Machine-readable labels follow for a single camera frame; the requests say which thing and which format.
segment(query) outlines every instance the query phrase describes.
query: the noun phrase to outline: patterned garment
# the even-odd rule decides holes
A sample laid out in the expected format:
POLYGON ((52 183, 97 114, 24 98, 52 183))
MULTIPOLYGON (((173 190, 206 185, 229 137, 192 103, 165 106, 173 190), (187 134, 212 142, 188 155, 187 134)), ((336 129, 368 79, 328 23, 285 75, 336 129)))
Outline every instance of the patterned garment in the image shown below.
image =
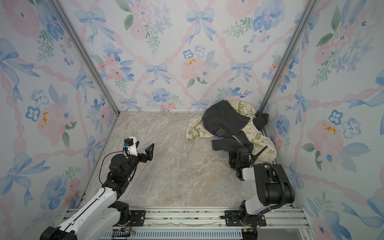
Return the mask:
MULTIPOLYGON (((257 160, 263 162, 271 162, 276 158, 276 148, 273 145, 269 137, 265 137, 259 133, 255 125, 253 124, 253 118, 255 118, 255 108, 245 102, 241 101, 229 101, 229 104, 240 114, 246 117, 250 117, 248 124, 242 129, 247 136, 248 140, 253 143, 253 152, 256 154, 260 152, 265 146, 268 148, 257 158, 257 160)), ((204 127, 202 117, 192 118, 189 120, 187 128, 187 139, 194 139, 199 137, 213 137, 213 135, 204 127)))

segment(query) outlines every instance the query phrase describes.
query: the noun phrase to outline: wall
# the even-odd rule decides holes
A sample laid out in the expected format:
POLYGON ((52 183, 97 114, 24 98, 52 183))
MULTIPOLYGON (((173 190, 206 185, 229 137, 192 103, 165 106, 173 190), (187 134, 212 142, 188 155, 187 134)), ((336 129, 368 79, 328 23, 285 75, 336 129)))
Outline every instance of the wall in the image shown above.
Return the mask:
POLYGON ((320 0, 268 105, 317 240, 384 239, 383 11, 380 0, 320 0))
POLYGON ((0 3, 0 238, 75 207, 115 115, 45 1, 0 3))
POLYGON ((306 0, 61 4, 122 111, 203 111, 259 106, 306 0))

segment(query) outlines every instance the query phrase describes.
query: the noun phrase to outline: robotic arm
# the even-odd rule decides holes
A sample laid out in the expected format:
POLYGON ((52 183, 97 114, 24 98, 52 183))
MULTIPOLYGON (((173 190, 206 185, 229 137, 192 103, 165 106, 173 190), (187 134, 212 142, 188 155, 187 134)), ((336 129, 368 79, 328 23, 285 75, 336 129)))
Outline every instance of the robotic arm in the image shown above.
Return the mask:
POLYGON ((132 219, 129 205, 117 199, 132 181, 138 163, 152 160, 155 146, 152 143, 143 154, 137 153, 138 145, 136 137, 125 139, 125 155, 112 157, 107 180, 95 196, 57 228, 48 227, 40 240, 96 240, 115 224, 127 225, 132 219))

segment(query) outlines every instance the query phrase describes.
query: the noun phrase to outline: clothing pile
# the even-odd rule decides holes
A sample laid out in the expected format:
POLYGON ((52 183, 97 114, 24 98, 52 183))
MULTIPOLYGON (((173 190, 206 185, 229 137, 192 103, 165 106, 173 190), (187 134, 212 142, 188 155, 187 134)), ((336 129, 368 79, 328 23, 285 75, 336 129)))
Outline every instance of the clothing pile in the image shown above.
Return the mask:
POLYGON ((276 158, 276 148, 271 139, 256 128, 254 120, 265 121, 259 116, 249 103, 223 100, 207 109, 202 117, 189 120, 187 139, 214 137, 214 150, 236 152, 246 148, 254 155, 267 147, 257 160, 271 162, 276 158))

